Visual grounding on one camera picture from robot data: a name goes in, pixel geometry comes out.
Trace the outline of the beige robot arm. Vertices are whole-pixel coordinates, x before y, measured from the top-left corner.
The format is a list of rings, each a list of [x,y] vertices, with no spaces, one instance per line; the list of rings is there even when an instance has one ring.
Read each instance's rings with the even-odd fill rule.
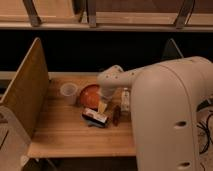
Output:
[[[131,121],[138,171],[200,171],[197,107],[213,95],[213,62],[203,57],[167,60],[97,77],[108,102],[118,87],[131,89]]]

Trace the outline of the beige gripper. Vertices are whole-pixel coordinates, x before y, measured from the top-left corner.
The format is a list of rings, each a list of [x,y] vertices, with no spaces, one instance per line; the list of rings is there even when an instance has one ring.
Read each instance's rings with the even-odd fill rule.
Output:
[[[105,100],[111,100],[115,93],[115,90],[116,90],[116,87],[113,85],[101,84],[100,91],[99,91],[100,97]],[[108,105],[107,101],[100,100],[98,103],[98,113],[103,114],[107,108],[107,105]]]

